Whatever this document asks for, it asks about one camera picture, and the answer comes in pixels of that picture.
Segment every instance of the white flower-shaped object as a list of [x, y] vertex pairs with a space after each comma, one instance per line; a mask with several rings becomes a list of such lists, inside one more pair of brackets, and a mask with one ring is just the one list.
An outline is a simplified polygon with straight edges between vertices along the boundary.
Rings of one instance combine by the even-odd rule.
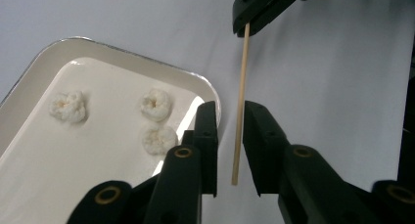
[[155, 122], [162, 121], [168, 116], [170, 106], [168, 94], [159, 89], [152, 89], [141, 100], [141, 112]]
[[58, 94], [49, 105], [49, 114], [62, 121], [77, 123], [85, 117], [82, 92]]
[[177, 135], [171, 127], [150, 124], [144, 131], [142, 143], [150, 155], [165, 155], [176, 146]]

